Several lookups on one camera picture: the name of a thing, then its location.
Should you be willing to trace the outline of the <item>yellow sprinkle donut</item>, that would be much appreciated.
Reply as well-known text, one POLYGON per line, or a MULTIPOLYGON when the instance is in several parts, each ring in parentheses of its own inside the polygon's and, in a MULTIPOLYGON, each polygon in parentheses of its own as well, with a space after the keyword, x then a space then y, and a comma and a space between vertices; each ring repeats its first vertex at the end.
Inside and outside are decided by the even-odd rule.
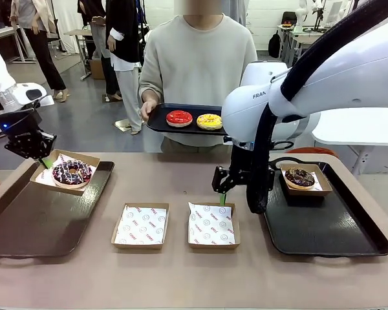
POLYGON ((222 118, 216 114, 202 114, 197 118, 197 126, 204 130, 219 130, 222 128, 222 118))

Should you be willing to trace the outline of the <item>person's right forearm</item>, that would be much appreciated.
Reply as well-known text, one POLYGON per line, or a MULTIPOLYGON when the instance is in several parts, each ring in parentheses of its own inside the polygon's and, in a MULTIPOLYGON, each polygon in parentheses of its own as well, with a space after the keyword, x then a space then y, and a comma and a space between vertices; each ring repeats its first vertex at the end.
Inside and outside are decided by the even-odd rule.
POLYGON ((143 103, 153 101, 156 105, 162 102, 163 83, 161 75, 143 73, 140 77, 140 97, 143 103))

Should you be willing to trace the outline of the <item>red glazed donut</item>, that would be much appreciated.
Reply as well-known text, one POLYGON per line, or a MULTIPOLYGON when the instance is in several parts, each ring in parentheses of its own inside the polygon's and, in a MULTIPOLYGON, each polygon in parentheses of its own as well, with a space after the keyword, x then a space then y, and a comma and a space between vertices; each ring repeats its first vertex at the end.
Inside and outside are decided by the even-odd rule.
POLYGON ((193 117, 189 112, 173 110, 167 114, 166 121, 171 127, 181 128, 190 125, 193 121, 193 117))

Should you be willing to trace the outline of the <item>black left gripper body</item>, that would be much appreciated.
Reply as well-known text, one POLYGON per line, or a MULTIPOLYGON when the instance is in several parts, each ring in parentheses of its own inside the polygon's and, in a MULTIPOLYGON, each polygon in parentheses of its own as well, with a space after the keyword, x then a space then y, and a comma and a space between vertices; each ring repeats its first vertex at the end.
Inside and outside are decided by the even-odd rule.
POLYGON ((42 121, 41 116, 34 108, 9 112, 1 116, 5 130, 3 133, 9 140, 13 140, 22 134, 29 134, 39 130, 42 121))

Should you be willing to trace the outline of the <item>large white table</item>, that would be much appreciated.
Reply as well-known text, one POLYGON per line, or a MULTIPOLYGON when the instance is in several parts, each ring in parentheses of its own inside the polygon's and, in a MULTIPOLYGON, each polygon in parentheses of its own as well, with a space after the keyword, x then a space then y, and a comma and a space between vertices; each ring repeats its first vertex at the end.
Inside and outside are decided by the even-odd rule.
POLYGON ((388 174, 388 108, 324 111, 312 137, 324 145, 346 145, 356 155, 352 173, 388 174))

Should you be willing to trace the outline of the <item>black backpack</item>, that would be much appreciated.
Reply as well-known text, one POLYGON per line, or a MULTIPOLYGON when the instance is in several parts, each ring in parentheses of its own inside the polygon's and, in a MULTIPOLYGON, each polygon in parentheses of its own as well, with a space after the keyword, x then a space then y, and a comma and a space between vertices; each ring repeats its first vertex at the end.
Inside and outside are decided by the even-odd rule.
POLYGON ((278 58, 281 53, 281 37, 278 31, 270 38, 268 42, 268 55, 272 58, 278 58))

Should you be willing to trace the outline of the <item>gold floor base plate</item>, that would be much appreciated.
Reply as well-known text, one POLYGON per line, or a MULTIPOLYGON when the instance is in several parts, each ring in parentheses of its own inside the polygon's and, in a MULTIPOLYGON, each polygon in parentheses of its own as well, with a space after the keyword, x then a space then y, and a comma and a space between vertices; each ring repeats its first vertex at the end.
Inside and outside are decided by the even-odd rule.
POLYGON ((130 122, 129 122, 129 120, 128 120, 127 118, 121 119, 121 120, 119 120, 119 121, 115 121, 115 122, 113 123, 113 125, 114 125, 117 129, 121 130, 122 132, 131 130, 131 125, 130 125, 130 122))

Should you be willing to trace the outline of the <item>black serving tray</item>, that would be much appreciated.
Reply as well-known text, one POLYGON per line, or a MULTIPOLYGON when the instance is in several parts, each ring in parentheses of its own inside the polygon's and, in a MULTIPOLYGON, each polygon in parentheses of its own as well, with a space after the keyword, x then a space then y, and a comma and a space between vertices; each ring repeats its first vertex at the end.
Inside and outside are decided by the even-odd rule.
POLYGON ((208 136, 226 136, 223 128, 218 130, 203 130, 197 126, 197 118, 203 114, 216 114, 221 116, 222 107, 207 105, 187 105, 178 103, 159 104, 149 115, 147 126, 156 132, 175 133, 175 134, 195 134, 208 136), (172 127, 167 124, 166 116, 174 110, 183 110, 189 112, 193 121, 186 127, 172 127))

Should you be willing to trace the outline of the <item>chocolate sprinkle donut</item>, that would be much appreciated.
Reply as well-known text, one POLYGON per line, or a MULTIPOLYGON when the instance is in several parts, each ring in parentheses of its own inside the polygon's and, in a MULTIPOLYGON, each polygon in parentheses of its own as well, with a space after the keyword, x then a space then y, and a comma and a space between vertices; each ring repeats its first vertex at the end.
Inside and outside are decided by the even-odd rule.
POLYGON ((288 186, 297 190, 310 190, 315 185, 313 175, 300 168, 291 168, 286 170, 284 179, 288 186))

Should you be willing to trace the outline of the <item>person in beige sweater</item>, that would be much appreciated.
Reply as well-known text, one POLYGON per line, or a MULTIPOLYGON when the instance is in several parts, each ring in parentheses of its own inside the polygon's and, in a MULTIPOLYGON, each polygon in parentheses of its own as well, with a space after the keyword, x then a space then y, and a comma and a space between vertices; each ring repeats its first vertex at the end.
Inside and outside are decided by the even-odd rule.
POLYGON ((222 5, 183 0, 181 13, 150 34, 141 75, 161 75, 159 104, 221 106, 246 66, 257 61, 250 31, 226 16, 222 5))

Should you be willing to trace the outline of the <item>cardboard carton on floor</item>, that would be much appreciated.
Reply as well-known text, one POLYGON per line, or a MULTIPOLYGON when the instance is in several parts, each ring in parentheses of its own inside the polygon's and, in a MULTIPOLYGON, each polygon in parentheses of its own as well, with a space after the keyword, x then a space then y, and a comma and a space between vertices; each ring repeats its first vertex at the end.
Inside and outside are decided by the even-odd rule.
POLYGON ((90 60, 89 65, 93 79, 105 79, 101 59, 90 60))

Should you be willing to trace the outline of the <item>white desk with metal legs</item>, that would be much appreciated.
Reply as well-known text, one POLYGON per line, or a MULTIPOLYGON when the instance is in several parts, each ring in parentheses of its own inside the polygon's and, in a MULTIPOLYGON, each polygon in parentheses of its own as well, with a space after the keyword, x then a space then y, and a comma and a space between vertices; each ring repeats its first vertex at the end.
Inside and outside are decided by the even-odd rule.
POLYGON ((313 31, 310 27, 304 27, 302 31, 295 31, 293 27, 285 28, 278 25, 277 30, 281 39, 279 59, 290 68, 326 31, 321 27, 313 31))

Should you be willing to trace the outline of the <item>figure in grey clothes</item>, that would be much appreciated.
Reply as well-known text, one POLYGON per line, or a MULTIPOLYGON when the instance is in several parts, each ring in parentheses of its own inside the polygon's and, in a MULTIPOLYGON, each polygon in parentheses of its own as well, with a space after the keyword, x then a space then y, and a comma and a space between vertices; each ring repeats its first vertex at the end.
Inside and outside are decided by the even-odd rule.
POLYGON ((106 47, 106 12, 102 0, 78 0, 78 12, 82 15, 83 21, 90 24, 92 38, 101 59, 108 102, 121 101, 122 96, 111 65, 110 51, 106 47))

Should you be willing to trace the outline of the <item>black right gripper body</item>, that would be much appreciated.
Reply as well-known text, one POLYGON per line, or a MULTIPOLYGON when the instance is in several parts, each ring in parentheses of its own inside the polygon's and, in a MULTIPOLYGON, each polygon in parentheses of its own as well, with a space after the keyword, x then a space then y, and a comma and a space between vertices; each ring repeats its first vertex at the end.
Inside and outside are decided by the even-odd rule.
POLYGON ((252 174, 253 151, 234 145, 227 181, 230 187, 247 185, 252 174))

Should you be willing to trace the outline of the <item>white desk with dark items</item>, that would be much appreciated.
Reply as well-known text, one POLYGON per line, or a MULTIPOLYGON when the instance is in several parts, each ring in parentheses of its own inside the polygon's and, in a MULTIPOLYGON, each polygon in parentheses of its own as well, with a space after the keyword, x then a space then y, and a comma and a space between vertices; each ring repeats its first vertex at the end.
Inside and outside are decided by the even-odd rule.
POLYGON ((13 64, 36 64, 36 60, 34 57, 29 57, 27 53, 27 49, 23 43, 21 36, 19 35, 19 30, 21 28, 16 26, 5 26, 0 28, 0 39, 4 39, 6 37, 12 37, 16 44, 17 53, 16 57, 12 57, 9 60, 6 60, 7 63, 13 64))

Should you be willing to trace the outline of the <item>person's right hand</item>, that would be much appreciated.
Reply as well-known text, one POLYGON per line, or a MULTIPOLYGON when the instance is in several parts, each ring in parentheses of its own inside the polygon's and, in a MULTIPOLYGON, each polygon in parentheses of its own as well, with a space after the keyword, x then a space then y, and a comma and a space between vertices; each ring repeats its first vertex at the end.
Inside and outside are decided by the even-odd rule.
POLYGON ((140 109, 140 114, 144 121, 148 121, 150 113, 155 109, 157 105, 158 102, 153 99, 149 99, 143 103, 140 109))

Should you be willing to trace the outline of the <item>orange round stool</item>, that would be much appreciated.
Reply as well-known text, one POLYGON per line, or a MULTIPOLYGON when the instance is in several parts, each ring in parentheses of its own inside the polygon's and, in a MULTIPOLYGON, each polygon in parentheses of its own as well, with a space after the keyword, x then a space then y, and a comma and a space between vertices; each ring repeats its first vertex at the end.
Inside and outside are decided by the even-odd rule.
POLYGON ((338 158, 338 155, 330 149, 326 149, 323 147, 300 147, 296 149, 288 150, 289 154, 328 154, 338 158))

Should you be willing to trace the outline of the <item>small wooden table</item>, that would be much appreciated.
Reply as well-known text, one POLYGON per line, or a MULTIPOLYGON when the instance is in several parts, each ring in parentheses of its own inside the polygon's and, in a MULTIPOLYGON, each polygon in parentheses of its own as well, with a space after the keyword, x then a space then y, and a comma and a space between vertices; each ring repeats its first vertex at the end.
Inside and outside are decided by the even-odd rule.
POLYGON ((87 49, 87 37, 91 36, 91 30, 87 28, 75 29, 65 32, 65 35, 74 38, 74 42, 76 44, 76 47, 78 48, 78 53, 83 68, 83 75, 81 76, 80 81, 84 81, 85 79, 91 76, 91 68, 89 64, 89 55, 87 49))

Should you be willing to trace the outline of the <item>purple striped sprinkle donut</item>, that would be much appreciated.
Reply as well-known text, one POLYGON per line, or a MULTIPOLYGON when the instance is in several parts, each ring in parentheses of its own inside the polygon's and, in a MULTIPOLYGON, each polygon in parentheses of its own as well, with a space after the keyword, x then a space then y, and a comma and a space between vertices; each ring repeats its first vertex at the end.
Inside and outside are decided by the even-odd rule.
POLYGON ((64 189, 80 189, 86 186, 93 175, 91 167, 80 160, 67 160, 52 170, 54 183, 64 189))

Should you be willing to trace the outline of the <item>figure in black cardigan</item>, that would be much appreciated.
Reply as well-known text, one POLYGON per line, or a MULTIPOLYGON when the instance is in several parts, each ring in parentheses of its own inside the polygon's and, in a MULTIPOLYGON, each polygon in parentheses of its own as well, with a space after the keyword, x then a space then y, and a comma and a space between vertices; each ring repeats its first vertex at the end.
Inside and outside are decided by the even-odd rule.
POLYGON ((135 0, 106 0, 107 47, 116 74, 131 134, 142 129, 138 104, 140 64, 138 20, 135 0))

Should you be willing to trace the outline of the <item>figure in beige jacket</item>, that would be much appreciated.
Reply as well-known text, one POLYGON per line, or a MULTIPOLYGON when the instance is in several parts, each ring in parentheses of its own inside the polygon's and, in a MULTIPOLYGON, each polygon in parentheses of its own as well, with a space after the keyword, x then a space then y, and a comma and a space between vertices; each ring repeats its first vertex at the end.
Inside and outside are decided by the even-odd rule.
POLYGON ((69 97, 48 48, 49 33, 56 33, 56 25, 46 0, 12 0, 9 20, 25 31, 28 42, 35 53, 41 71, 49 87, 54 91, 53 98, 63 103, 69 97))

